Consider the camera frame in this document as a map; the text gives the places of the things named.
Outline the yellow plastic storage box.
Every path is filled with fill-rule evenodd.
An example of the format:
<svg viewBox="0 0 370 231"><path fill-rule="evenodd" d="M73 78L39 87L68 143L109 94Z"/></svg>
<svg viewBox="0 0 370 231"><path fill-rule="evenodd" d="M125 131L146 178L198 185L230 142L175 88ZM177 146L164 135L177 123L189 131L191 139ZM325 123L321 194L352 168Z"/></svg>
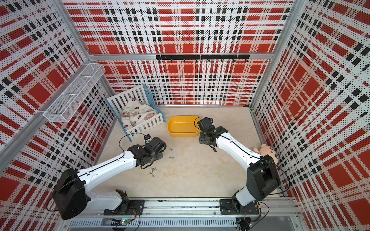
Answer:
<svg viewBox="0 0 370 231"><path fill-rule="evenodd" d="M199 136L200 130L194 125L199 120L197 116L173 116L168 121L168 132L174 138Z"/></svg>

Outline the black wall hook rail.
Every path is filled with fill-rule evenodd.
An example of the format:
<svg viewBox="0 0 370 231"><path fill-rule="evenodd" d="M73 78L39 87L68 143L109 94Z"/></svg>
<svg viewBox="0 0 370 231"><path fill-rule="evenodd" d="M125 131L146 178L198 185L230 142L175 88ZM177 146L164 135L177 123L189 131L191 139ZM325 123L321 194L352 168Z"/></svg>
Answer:
<svg viewBox="0 0 370 231"><path fill-rule="evenodd" d="M190 54L190 55L156 55L156 60L249 60L249 54Z"/></svg>

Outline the pink plush pig toy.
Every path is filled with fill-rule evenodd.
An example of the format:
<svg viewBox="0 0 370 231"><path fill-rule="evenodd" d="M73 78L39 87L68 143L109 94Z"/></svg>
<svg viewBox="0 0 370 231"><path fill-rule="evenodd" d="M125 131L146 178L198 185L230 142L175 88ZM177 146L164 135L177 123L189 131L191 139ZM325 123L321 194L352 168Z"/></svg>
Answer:
<svg viewBox="0 0 370 231"><path fill-rule="evenodd" d="M275 150L273 150L273 148L270 147L269 145L262 144L259 149L258 148L253 148L253 151L260 154L263 157L264 156L270 156L271 158L273 158L274 163L278 164L277 154L276 154Z"/></svg>

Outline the white patterned blanket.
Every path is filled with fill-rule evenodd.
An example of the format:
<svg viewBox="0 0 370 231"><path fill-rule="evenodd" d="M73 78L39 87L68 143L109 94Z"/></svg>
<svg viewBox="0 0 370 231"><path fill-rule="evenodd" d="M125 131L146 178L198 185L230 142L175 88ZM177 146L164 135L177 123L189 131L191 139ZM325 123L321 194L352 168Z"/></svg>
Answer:
<svg viewBox="0 0 370 231"><path fill-rule="evenodd" d="M158 111L142 101L131 98L120 114L120 121L125 131L156 116Z"/></svg>

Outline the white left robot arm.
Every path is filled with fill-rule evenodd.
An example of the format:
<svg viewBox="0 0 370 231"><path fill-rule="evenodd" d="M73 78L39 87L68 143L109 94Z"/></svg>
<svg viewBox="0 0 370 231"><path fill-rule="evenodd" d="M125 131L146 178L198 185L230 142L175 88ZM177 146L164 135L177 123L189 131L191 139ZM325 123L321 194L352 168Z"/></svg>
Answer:
<svg viewBox="0 0 370 231"><path fill-rule="evenodd" d="M105 216L141 214L144 202L131 202L125 191L95 192L94 188L124 171L145 169L163 158L167 144L162 139L145 135L144 141L145 144L123 149L118 156L95 166L65 170L51 198L61 219L69 220L90 210L102 210Z"/></svg>

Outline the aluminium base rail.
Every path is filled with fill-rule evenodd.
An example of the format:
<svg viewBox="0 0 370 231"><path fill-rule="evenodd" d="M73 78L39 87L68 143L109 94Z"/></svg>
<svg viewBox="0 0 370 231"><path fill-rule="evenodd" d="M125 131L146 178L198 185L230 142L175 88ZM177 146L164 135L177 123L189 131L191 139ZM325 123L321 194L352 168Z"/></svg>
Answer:
<svg viewBox="0 0 370 231"><path fill-rule="evenodd" d="M242 211L230 198L137 198L141 214L105 216L88 211L65 221L63 231L304 231L302 215L291 197L267 197ZM131 219L126 226L111 226L112 219Z"/></svg>

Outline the green circuit board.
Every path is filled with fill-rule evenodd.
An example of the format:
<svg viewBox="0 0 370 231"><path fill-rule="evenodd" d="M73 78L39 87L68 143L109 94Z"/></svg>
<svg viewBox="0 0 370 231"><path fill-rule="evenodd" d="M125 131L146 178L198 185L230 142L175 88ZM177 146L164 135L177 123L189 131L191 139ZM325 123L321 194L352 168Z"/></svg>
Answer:
<svg viewBox="0 0 370 231"><path fill-rule="evenodd" d="M124 218L124 219L112 219L111 220L111 226L126 226L126 225L129 225L131 223L131 219L127 219L127 218Z"/></svg>

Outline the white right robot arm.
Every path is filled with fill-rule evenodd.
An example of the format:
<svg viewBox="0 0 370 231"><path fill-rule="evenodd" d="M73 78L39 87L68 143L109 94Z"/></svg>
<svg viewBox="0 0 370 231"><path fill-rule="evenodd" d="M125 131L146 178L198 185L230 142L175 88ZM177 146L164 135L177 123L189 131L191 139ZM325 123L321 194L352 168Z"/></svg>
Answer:
<svg viewBox="0 0 370 231"><path fill-rule="evenodd" d="M272 156L247 148L224 127L215 127L211 118L200 116L194 126L200 130L200 144L208 145L215 152L217 148L225 151L245 169L246 186L232 197L237 209L264 200L280 186L278 166Z"/></svg>

